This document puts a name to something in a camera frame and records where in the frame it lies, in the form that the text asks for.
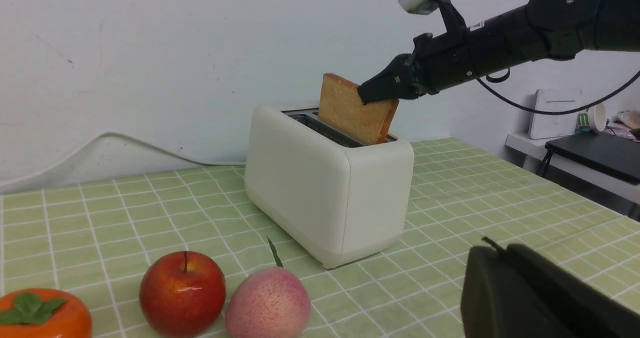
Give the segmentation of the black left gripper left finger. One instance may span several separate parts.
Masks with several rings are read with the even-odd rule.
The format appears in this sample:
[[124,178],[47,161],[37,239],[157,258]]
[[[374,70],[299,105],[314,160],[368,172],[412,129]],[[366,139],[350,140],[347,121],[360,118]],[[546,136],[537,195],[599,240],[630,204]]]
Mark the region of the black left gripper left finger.
[[523,244],[502,247],[488,237],[468,252],[460,311],[467,338],[573,338],[535,291],[548,288],[535,270],[554,280],[572,274]]

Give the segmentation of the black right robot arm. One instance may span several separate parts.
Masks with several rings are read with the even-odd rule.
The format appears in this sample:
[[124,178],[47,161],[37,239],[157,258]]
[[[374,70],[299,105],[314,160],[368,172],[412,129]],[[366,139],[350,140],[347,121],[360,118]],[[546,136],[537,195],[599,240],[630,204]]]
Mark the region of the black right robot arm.
[[637,53],[640,0],[529,0],[468,26],[451,0],[398,0],[408,13],[439,10],[446,31],[413,38],[358,88],[362,103],[414,100],[522,63],[573,60],[583,50]]

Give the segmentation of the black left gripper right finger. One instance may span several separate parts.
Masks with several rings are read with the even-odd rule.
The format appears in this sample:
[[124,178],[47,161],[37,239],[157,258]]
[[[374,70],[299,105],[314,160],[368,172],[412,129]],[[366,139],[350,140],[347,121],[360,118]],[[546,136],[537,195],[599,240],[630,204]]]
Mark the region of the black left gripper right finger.
[[577,338],[638,338],[639,314],[523,244],[506,258],[547,309]]

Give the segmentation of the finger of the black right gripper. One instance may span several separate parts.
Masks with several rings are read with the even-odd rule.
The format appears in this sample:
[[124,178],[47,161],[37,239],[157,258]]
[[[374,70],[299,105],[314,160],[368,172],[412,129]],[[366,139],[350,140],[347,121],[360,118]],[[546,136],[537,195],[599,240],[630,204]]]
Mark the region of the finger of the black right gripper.
[[359,85],[362,104],[418,99],[419,89],[409,64],[411,58],[409,53],[396,55],[378,74]]

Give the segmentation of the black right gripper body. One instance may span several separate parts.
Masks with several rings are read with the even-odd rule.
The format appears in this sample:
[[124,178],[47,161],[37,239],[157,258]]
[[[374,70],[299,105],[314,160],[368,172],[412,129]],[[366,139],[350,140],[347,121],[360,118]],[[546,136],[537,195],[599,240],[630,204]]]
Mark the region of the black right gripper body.
[[434,95],[462,83],[538,58],[538,33],[532,28],[525,5],[474,26],[452,5],[440,5],[446,31],[414,38],[407,61],[411,96]]

